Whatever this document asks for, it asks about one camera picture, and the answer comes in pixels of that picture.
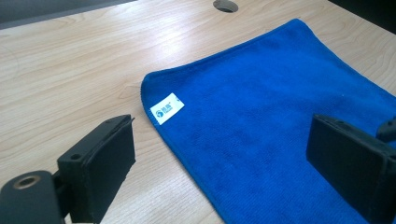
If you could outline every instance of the towel label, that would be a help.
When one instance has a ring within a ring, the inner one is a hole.
[[[150,108],[150,110],[154,118],[162,125],[172,118],[183,106],[183,102],[171,93],[165,99]]]

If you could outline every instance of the wood grain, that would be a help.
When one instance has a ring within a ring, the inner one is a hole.
[[[0,31],[0,185],[56,159],[105,119],[132,114],[137,163],[103,223],[221,223],[140,102],[150,72],[300,18],[341,59],[396,93],[396,37],[321,0],[137,1]]]

